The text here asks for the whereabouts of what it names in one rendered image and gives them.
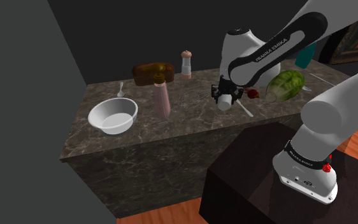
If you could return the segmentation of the white cup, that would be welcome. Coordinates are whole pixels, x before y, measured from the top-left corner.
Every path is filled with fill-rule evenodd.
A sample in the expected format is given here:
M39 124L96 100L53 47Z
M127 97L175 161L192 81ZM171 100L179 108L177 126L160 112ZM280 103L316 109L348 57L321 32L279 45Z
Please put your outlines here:
M218 97L218 109L221 111L227 111L232 105L232 96L230 94L222 94Z

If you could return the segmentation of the white utensil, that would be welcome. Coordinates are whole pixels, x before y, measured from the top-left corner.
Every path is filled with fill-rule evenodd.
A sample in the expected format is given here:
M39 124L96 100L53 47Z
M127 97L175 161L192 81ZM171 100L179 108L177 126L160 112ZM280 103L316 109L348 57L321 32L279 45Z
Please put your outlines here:
M242 103L237 99L236 102L241 106L241 108L245 111L245 113L250 116L250 117L254 117L254 115L246 108L244 107L244 105L242 105Z

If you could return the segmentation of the clear grinder with tan ends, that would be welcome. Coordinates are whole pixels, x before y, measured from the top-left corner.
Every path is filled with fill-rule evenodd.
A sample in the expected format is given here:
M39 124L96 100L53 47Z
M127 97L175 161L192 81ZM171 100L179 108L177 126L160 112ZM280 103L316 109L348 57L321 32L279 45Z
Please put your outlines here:
M182 71L181 77L183 79L191 79L191 57L192 53L188 50L185 50L181 53L182 56Z

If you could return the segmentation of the green lettuce head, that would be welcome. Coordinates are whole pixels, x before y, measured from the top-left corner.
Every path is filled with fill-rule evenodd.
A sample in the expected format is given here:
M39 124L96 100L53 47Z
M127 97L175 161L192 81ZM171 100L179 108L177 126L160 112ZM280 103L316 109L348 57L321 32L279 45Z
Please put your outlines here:
M299 71L283 71L267 85L265 100L268 102L288 101L300 92L304 84L305 77Z

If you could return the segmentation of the pink bottle with brown cap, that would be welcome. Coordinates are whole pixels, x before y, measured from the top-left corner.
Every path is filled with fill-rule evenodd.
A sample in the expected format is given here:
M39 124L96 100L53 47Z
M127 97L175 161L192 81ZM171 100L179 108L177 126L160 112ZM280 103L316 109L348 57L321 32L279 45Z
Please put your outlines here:
M162 119L168 119L170 115L170 102L165 77L162 73L154 75L154 108Z

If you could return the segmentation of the teal bottle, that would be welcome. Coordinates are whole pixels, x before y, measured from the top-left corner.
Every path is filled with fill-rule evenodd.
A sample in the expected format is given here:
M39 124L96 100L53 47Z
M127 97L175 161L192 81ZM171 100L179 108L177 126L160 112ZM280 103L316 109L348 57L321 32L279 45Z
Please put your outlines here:
M306 69L311 62L316 49L317 43L314 42L304 49L300 50L297 54L295 65L301 69Z

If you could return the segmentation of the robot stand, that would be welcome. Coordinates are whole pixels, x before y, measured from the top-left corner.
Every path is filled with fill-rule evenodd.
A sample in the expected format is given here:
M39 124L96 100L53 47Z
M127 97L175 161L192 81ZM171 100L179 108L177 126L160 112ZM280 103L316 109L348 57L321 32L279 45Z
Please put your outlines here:
M358 224L358 159L333 151L329 205L281 183L272 159L295 133L281 123L240 133L207 170L199 214L208 224Z

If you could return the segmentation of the brown bread loaf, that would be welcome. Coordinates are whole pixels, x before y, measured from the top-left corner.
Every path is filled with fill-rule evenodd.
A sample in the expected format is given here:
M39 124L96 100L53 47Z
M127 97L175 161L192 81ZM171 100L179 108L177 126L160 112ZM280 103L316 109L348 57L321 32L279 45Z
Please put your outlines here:
M174 81L175 68L169 62L153 62L148 64L139 64L132 69L134 82L137 86L146 86L154 84L154 75L157 74L159 68L165 67L161 73L165 77L166 83Z

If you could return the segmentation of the white bowl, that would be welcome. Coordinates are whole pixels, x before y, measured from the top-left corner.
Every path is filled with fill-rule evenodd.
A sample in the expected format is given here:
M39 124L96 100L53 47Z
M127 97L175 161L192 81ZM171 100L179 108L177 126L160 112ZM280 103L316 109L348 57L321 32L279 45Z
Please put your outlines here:
M125 97L100 102L88 115L91 126L105 134L117 135L129 130L136 121L138 105Z

